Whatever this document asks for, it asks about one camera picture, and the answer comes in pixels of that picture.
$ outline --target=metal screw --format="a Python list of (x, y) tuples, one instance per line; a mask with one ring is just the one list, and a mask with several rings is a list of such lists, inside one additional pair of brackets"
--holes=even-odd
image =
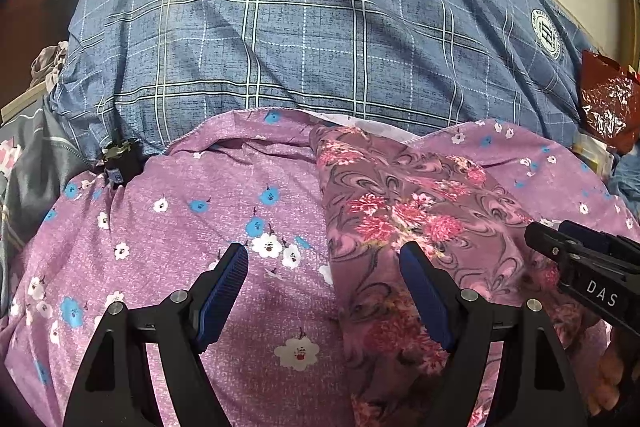
[(112, 302), (111, 304), (109, 304), (109, 307), (107, 308), (107, 311), (109, 312), (110, 315), (117, 315), (118, 313), (120, 313), (123, 310), (124, 306), (122, 305), (122, 303), (120, 301), (115, 301)]
[(465, 288), (460, 292), (460, 296), (465, 299), (465, 301), (473, 302), (478, 299), (478, 292), (471, 288)]
[(170, 299), (176, 304), (179, 304), (187, 298), (187, 295), (189, 294), (187, 293), (186, 290), (176, 290), (171, 294)]
[(542, 309), (542, 304), (537, 299), (529, 299), (527, 301), (527, 308), (533, 312), (539, 312)]

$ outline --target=pink floral fabric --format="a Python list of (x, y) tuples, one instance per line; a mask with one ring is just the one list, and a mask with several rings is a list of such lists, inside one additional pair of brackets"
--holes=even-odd
[[(565, 345), (586, 327), (583, 309), (556, 291), (555, 265), (526, 248), (532, 218), (481, 166), (355, 128), (316, 128), (310, 142), (358, 427), (419, 425), (447, 361), (399, 272), (408, 241), (490, 301), (535, 296)], [(499, 357), (492, 346), (471, 426), (488, 413)]]

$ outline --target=circular logo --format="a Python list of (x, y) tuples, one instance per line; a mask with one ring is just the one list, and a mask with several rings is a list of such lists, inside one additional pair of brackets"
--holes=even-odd
[(542, 47), (552, 58), (558, 60), (560, 57), (560, 35), (549, 17), (542, 10), (533, 10), (531, 24), (533, 24), (533, 31), (535, 31)]

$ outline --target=gray fabric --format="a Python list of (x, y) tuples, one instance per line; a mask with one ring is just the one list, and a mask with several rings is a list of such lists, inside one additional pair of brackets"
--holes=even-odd
[(31, 63), (31, 84), (36, 86), (41, 82), (47, 85), (47, 92), (58, 83), (58, 74), (66, 63), (68, 41), (59, 42), (57, 46), (47, 46)]
[(35, 235), (69, 179), (90, 167), (43, 99), (0, 128), (0, 142), (12, 138), (22, 153), (8, 179), (0, 174), (0, 316), (10, 301), (8, 264)]

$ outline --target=blue gripper pad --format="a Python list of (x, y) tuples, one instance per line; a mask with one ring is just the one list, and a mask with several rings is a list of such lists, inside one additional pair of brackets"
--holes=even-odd
[(420, 248), (412, 248), (410, 243), (400, 249), (400, 273), (429, 336), (438, 342), (442, 349), (452, 351), (456, 346), (456, 338), (449, 328), (449, 312), (417, 255), (424, 256), (424, 253)]
[(218, 341), (236, 302), (249, 270), (249, 256), (245, 248), (242, 245), (231, 245), (212, 274), (215, 275), (219, 270), (222, 270), (222, 274), (200, 308), (198, 333), (194, 341), (199, 353), (204, 352), (209, 344)]
[(603, 254), (609, 253), (609, 239), (606, 235), (588, 229), (573, 221), (565, 220), (560, 223), (558, 232), (568, 235), (574, 241), (580, 241), (585, 247)]

